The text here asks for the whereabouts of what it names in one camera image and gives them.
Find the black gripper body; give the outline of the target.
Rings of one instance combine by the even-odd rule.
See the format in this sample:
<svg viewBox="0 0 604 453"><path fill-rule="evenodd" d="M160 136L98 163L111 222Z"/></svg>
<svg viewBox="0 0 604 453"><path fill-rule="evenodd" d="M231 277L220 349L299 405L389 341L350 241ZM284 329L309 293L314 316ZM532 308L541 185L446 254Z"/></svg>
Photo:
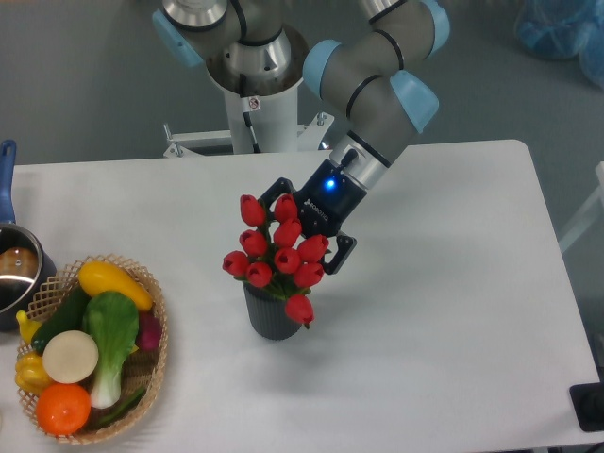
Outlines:
<svg viewBox="0 0 604 453"><path fill-rule="evenodd" d="M334 237L350 213L367 195L350 177L328 159L324 160L304 186L294 193L302 234Z"/></svg>

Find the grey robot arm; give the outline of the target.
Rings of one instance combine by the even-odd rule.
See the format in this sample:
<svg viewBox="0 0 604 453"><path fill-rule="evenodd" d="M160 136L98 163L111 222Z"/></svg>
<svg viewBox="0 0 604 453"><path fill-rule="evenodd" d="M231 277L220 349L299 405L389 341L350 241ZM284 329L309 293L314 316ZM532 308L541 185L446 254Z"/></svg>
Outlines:
<svg viewBox="0 0 604 453"><path fill-rule="evenodd" d="M165 1L152 22L183 65L204 65L224 95L237 154L300 147L297 90L307 86L351 124L305 185L282 178L262 196L294 197L305 236L336 242L324 263L337 273L355 240L342 224L436 114L432 90L407 67L432 56L450 25L435 1L363 1L370 26L357 43L308 46L282 18L278 1Z"/></svg>

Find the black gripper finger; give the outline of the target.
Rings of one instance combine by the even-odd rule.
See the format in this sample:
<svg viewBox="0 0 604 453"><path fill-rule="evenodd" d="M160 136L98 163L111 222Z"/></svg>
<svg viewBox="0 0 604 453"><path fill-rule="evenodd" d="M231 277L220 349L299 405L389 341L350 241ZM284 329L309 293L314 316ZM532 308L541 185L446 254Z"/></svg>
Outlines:
<svg viewBox="0 0 604 453"><path fill-rule="evenodd" d="M298 217L298 206L294 199L294 186L287 178L280 178L261 196L270 220L289 220Z"/></svg>
<svg viewBox="0 0 604 453"><path fill-rule="evenodd" d="M322 262L324 271L328 275L335 275L340 271L358 243L355 238L341 231L336 234L334 240L336 242L336 251L333 257L328 260L323 259Z"/></svg>

